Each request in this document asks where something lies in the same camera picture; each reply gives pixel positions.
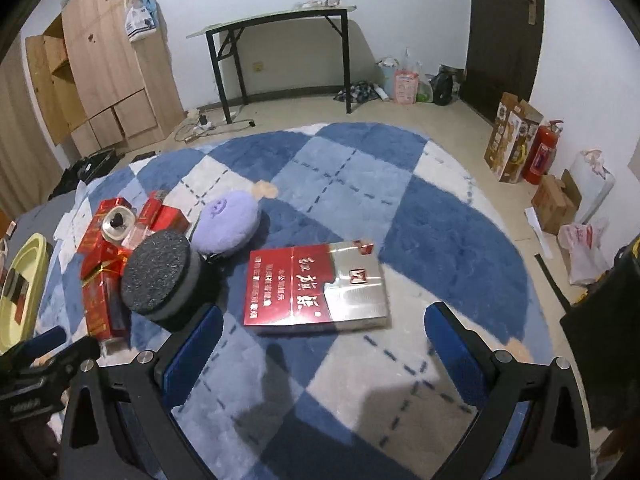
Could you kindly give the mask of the red silver cigarette carton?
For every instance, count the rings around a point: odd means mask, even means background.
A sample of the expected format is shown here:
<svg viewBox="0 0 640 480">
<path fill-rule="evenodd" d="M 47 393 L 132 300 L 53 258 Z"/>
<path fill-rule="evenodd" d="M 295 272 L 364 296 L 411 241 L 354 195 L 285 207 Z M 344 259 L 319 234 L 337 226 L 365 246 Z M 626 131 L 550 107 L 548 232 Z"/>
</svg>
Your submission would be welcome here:
<svg viewBox="0 0 640 480">
<path fill-rule="evenodd" d="M 243 311 L 250 330 L 364 330 L 389 319 L 384 274 L 370 240 L 250 253 Z"/>
</svg>

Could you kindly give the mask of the yellow plastic basin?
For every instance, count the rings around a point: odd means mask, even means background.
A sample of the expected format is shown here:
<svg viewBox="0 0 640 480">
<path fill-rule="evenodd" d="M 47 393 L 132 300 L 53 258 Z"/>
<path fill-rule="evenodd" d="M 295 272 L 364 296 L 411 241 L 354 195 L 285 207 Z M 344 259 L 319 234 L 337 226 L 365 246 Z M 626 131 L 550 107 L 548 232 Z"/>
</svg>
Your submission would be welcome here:
<svg viewBox="0 0 640 480">
<path fill-rule="evenodd" d="M 40 233 L 32 234 L 12 260 L 1 289 L 2 353 L 34 333 L 49 260 L 50 246 Z"/>
</svg>

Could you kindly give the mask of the blue white checkered rug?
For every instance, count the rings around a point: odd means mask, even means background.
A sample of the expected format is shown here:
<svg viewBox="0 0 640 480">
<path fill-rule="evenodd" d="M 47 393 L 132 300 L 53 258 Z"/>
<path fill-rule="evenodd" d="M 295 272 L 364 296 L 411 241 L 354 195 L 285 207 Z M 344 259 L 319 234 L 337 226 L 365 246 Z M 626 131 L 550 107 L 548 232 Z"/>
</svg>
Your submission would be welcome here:
<svg viewBox="0 0 640 480">
<path fill-rule="evenodd" d="M 475 414 L 425 336 L 435 301 L 491 348 L 552 358 L 534 284 L 474 179 L 427 136 L 356 122 L 184 148 L 91 183 L 58 234 L 40 330 L 85 333 L 91 218 L 155 191 L 190 222 L 240 194 L 262 213 L 218 263 L 224 331 L 174 409 L 218 478 L 430 478 Z"/>
</svg>

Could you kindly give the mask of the grey black round sponge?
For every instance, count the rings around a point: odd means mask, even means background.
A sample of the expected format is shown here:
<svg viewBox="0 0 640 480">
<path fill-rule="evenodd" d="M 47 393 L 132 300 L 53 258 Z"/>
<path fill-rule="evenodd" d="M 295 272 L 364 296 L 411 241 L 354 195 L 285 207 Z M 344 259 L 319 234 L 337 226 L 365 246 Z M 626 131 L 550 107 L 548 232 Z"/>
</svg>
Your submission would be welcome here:
<svg viewBox="0 0 640 480">
<path fill-rule="evenodd" d="M 202 304 L 203 266 L 182 233 L 158 231 L 128 259 L 120 283 L 122 302 L 131 312 L 176 332 Z"/>
</svg>

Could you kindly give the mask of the red gift box pile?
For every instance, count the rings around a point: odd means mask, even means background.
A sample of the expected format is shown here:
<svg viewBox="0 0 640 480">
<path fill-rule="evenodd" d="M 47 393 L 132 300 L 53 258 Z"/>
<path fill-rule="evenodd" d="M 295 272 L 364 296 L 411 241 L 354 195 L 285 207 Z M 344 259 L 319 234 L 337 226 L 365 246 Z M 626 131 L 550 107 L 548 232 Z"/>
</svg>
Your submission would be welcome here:
<svg viewBox="0 0 640 480">
<path fill-rule="evenodd" d="M 120 280 L 134 248 L 158 231 L 185 233 L 190 228 L 180 209 L 164 203 L 165 196 L 164 191 L 152 192 L 140 211 L 123 197 L 102 200 L 77 248 L 87 330 L 98 341 L 129 335 L 130 314 L 120 298 Z"/>
</svg>

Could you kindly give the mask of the beige curtain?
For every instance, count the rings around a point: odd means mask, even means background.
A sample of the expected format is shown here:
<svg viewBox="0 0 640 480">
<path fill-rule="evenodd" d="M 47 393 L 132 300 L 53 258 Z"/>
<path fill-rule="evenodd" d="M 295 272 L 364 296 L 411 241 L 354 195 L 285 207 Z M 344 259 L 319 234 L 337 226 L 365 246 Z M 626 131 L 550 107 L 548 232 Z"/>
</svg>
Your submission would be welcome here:
<svg viewBox="0 0 640 480">
<path fill-rule="evenodd" d="M 15 219 L 44 203 L 62 176 L 32 107 L 18 38 L 1 63 L 0 120 L 1 210 Z"/>
</svg>

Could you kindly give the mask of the brown cardboard box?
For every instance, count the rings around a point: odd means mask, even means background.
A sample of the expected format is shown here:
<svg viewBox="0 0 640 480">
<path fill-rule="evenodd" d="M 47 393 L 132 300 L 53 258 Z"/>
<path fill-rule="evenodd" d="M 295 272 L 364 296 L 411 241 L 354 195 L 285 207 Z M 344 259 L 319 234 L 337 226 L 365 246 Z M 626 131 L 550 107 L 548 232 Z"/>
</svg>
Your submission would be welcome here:
<svg viewBox="0 0 640 480">
<path fill-rule="evenodd" d="M 582 194 L 567 169 L 559 178 L 545 174 L 532 199 L 541 229 L 552 235 L 574 221 L 581 202 Z"/>
</svg>

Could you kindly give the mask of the purple plush round cushion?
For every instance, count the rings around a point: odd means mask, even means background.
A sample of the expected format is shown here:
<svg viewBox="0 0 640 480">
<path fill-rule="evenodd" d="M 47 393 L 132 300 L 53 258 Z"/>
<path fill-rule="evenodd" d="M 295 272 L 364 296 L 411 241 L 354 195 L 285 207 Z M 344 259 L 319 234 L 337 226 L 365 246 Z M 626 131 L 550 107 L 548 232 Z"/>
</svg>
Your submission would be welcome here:
<svg viewBox="0 0 640 480">
<path fill-rule="evenodd" d="M 221 195 L 202 209 L 191 245 L 205 257 L 233 255 L 253 237 L 261 214 L 258 201 L 249 192 Z"/>
</svg>

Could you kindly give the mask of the red fire extinguisher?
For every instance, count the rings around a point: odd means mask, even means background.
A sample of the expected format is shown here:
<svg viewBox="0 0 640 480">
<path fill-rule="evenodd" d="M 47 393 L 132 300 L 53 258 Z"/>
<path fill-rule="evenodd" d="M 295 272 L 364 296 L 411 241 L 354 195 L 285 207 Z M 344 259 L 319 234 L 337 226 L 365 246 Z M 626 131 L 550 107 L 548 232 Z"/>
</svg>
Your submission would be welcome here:
<svg viewBox="0 0 640 480">
<path fill-rule="evenodd" d="M 538 127 L 534 142 L 522 171 L 522 178 L 532 185 L 538 185 L 548 171 L 556 152 L 564 122 L 550 120 Z"/>
</svg>

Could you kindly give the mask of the printed cardboard box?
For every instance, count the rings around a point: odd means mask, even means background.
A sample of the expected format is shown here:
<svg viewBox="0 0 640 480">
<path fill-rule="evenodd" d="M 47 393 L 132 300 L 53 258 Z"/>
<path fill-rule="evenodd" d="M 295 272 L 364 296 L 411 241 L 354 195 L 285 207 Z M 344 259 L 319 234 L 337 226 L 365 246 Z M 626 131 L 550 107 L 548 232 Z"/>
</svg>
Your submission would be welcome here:
<svg viewBox="0 0 640 480">
<path fill-rule="evenodd" d="M 484 159 L 499 182 L 516 183 L 544 115 L 529 102 L 504 92 Z"/>
</svg>

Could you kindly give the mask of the wooden wardrobe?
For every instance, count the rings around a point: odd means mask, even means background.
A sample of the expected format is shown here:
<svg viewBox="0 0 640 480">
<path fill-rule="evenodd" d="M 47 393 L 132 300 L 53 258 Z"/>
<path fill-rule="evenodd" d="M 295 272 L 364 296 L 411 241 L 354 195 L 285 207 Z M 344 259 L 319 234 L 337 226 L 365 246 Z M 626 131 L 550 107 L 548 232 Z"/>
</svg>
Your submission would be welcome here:
<svg viewBox="0 0 640 480">
<path fill-rule="evenodd" d="M 43 0 L 24 38 L 44 135 L 81 155 L 144 148 L 183 121 L 163 26 L 137 40 L 125 29 L 140 0 Z"/>
</svg>

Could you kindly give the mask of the white power strip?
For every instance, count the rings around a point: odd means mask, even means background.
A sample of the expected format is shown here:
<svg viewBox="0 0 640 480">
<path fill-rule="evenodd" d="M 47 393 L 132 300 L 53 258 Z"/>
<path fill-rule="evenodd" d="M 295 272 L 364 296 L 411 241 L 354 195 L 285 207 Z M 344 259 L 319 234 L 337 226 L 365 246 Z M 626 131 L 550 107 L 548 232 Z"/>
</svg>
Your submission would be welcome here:
<svg viewBox="0 0 640 480">
<path fill-rule="evenodd" d="M 236 116 L 238 116 L 238 114 L 231 114 L 231 122 L 226 122 L 225 120 L 214 122 L 205 113 L 188 116 L 175 128 L 172 134 L 172 140 L 178 143 L 190 144 L 201 139 L 209 138 L 210 136 L 218 136 L 218 134 L 238 132 L 256 127 L 254 119 L 238 119 Z"/>
</svg>

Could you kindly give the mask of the pink plastic bag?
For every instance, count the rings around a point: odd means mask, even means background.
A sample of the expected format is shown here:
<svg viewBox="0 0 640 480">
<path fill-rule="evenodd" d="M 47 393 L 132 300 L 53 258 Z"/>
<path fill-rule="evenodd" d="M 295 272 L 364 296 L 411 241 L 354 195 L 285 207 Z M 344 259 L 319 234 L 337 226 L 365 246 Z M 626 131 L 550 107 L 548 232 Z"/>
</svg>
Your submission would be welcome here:
<svg viewBox="0 0 640 480">
<path fill-rule="evenodd" d="M 396 70 L 394 76 L 394 99 L 398 104 L 411 105 L 416 102 L 419 90 L 419 74 L 412 70 Z"/>
</svg>

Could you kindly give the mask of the black folding table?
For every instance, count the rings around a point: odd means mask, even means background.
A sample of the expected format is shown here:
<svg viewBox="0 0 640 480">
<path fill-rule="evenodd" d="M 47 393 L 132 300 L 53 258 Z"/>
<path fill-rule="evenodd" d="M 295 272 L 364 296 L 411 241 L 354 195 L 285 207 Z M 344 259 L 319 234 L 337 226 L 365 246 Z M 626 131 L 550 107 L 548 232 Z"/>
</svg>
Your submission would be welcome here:
<svg viewBox="0 0 640 480">
<path fill-rule="evenodd" d="M 278 11 L 209 25 L 206 41 L 224 121 L 260 96 L 306 96 L 352 85 L 350 14 L 356 6 Z"/>
</svg>

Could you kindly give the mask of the dark brown door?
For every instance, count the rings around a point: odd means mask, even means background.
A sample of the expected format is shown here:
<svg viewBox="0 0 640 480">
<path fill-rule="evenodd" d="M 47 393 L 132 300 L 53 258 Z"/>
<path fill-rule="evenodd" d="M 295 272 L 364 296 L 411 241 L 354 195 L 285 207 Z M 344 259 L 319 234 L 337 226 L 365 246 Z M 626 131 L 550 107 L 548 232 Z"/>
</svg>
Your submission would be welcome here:
<svg viewBox="0 0 640 480">
<path fill-rule="evenodd" d="M 471 0 L 462 101 L 492 122 L 503 93 L 528 100 L 543 32 L 544 0 Z"/>
</svg>

